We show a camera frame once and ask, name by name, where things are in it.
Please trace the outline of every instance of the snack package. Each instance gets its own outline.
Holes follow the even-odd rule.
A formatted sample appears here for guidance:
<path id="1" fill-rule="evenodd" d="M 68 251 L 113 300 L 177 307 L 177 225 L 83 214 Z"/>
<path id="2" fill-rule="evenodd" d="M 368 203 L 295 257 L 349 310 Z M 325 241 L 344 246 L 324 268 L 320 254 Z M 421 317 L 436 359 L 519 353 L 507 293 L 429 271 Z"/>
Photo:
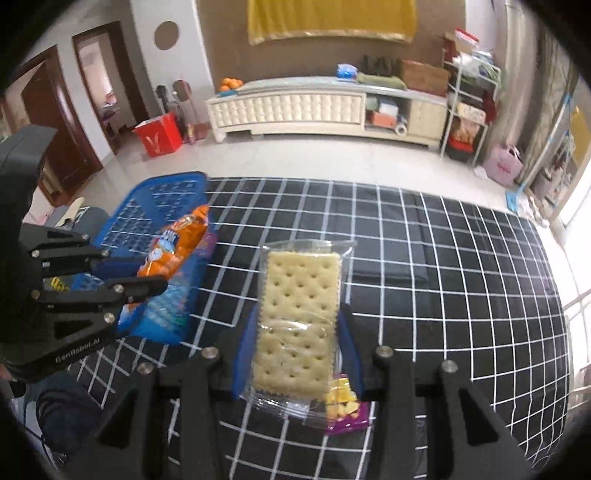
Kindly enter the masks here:
<path id="1" fill-rule="evenodd" d="M 354 244 L 296 240 L 263 247 L 258 334 L 245 393 L 258 408 L 326 427 L 344 259 Z"/>
<path id="2" fill-rule="evenodd" d="M 161 275 L 168 280 L 168 289 L 143 304 L 125 305 L 118 332 L 171 345 L 184 339 L 185 304 L 191 299 L 195 282 L 200 282 L 200 278 L 195 278 L 202 270 L 200 264 L 207 262 L 216 244 L 215 228 L 208 229 L 208 212 L 208 205 L 201 205 L 154 239 L 137 276 Z"/>
<path id="3" fill-rule="evenodd" d="M 332 381 L 326 396 L 326 419 L 328 435 L 354 432 L 369 426 L 369 403 L 357 400 L 345 374 Z"/>

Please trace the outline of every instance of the door frame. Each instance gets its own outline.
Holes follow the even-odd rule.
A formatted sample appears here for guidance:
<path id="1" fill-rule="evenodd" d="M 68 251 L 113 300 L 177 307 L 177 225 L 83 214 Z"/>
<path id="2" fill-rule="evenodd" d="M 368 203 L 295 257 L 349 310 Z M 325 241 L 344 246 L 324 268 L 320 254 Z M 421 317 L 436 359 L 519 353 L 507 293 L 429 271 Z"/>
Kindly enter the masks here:
<path id="1" fill-rule="evenodd" d="M 88 137 L 82 128 L 80 119 L 78 118 L 76 110 L 74 109 L 70 92 L 66 87 L 66 81 L 64 80 L 64 75 L 61 70 L 60 58 L 57 52 L 57 45 L 49 47 L 47 50 L 42 51 L 39 55 L 35 55 L 30 60 L 20 65 L 20 67 L 17 68 L 12 74 L 9 80 L 9 85 L 26 74 L 26 72 L 43 62 L 45 62 L 47 66 L 47 73 L 54 89 L 53 93 L 55 99 L 57 101 L 58 107 L 60 108 L 61 115 L 64 119 L 70 137 L 74 142 L 74 145 L 82 153 L 82 156 L 84 156 L 84 158 L 90 162 L 90 166 L 92 167 L 92 170 L 94 170 L 93 173 L 101 171 L 103 169 L 103 164 L 100 162 L 99 157 L 96 156 L 95 149 L 92 148 L 90 141 L 88 140 Z M 8 110 L 8 115 L 14 124 L 15 122 L 14 119 L 12 119 L 12 113 L 10 110 Z M 52 195 L 49 194 L 41 180 L 37 182 L 37 185 L 52 206 L 59 206 L 63 204 L 63 202 L 56 200 Z"/>
<path id="2" fill-rule="evenodd" d="M 84 82 L 86 94 L 88 95 L 90 103 L 92 104 L 92 109 L 94 110 L 96 119 L 100 124 L 103 133 L 105 134 L 107 142 L 109 142 L 109 145 L 111 146 L 113 152 L 116 153 L 116 145 L 109 138 L 109 134 L 107 133 L 107 130 L 100 118 L 99 110 L 96 107 L 94 101 L 92 100 L 92 95 L 90 94 L 90 87 L 88 85 L 86 75 L 84 74 L 84 68 L 82 67 L 80 53 L 78 52 L 78 45 L 80 45 L 80 43 L 90 38 L 102 35 L 103 33 L 106 33 L 109 36 L 109 40 L 111 41 L 111 48 L 113 49 L 115 64 L 117 65 L 117 69 L 119 70 L 119 76 L 121 77 L 121 82 L 123 83 L 125 94 L 127 95 L 127 99 L 129 100 L 129 106 L 131 108 L 131 112 L 134 114 L 135 121 L 139 124 L 142 121 L 150 118 L 150 116 L 145 106 L 144 98 L 142 97 L 141 92 L 139 91 L 138 81 L 135 78 L 135 73 L 131 66 L 131 61 L 129 60 L 129 53 L 127 52 L 127 47 L 125 45 L 125 39 L 123 37 L 123 29 L 121 28 L 121 22 L 117 20 L 115 22 L 100 25 L 98 27 L 91 28 L 90 30 L 86 30 L 82 33 L 74 35 L 72 37 L 72 44 L 74 45 L 74 55 L 76 56 L 76 63 L 78 64 L 78 69 L 80 70 L 82 81 Z"/>

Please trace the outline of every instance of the orange box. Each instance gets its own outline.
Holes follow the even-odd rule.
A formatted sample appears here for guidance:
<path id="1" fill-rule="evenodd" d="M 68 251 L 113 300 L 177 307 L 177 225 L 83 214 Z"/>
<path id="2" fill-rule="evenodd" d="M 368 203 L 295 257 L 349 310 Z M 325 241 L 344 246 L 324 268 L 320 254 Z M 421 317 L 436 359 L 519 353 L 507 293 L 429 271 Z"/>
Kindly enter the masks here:
<path id="1" fill-rule="evenodd" d="M 134 128 L 134 133 L 141 139 L 150 157 L 176 152 L 183 145 L 172 113 L 140 123 Z"/>
<path id="2" fill-rule="evenodd" d="M 384 113 L 379 112 L 372 112 L 369 120 L 372 122 L 372 125 L 376 127 L 384 127 L 384 128 L 392 128 L 396 127 L 396 118 L 390 115 L 386 115 Z"/>

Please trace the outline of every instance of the white tufted cabinet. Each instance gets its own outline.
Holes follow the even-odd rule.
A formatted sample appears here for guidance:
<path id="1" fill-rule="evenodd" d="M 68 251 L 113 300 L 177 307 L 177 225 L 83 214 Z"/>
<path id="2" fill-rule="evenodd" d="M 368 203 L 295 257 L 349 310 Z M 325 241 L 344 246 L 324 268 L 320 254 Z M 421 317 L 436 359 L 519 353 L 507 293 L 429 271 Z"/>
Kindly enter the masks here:
<path id="1" fill-rule="evenodd" d="M 410 100 L 408 135 L 366 128 L 368 93 Z M 386 138 L 438 146 L 446 117 L 445 98 L 412 90 L 394 90 L 332 77 L 294 77 L 247 83 L 238 95 L 214 97 L 207 111 L 216 140 L 228 132 L 252 134 L 325 134 Z"/>

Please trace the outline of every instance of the door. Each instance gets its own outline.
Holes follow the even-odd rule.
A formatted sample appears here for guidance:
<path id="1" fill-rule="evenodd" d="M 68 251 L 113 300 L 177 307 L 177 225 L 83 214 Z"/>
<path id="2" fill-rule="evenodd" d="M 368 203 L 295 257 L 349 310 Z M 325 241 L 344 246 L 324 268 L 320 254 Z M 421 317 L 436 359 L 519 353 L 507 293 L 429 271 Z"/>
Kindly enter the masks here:
<path id="1" fill-rule="evenodd" d="M 46 151 L 46 162 L 64 190 L 76 190 L 94 169 L 68 130 L 45 63 L 23 88 L 21 97 L 32 124 L 57 129 Z"/>

